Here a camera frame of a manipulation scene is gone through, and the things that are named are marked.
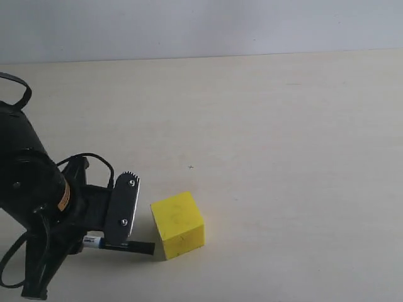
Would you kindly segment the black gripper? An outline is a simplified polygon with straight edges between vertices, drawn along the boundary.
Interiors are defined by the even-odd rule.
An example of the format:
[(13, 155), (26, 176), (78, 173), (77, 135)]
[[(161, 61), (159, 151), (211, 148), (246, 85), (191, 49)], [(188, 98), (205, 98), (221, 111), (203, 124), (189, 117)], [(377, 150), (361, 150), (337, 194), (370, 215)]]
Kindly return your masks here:
[[(69, 254), (75, 254), (86, 234), (89, 211), (87, 155), (73, 155), (58, 164), (47, 155), (31, 156), (31, 232), (25, 257), (22, 297), (47, 299), (48, 285)], [(116, 180), (104, 224), (108, 243), (120, 245), (131, 235), (140, 177), (126, 171)]]

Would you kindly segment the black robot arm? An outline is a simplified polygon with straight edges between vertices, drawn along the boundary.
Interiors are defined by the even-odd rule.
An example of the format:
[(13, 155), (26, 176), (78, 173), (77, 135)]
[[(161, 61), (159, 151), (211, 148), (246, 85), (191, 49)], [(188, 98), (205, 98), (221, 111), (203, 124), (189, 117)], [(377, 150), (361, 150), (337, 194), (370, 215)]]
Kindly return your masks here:
[(90, 157), (55, 163), (22, 110), (1, 105), (1, 208), (25, 228), (1, 266), (25, 246), (25, 278), (18, 283), (24, 298), (47, 298), (50, 281), (68, 255), (83, 249), (88, 232), (102, 232), (112, 245), (132, 232), (139, 177), (111, 173), (106, 187), (90, 185)]

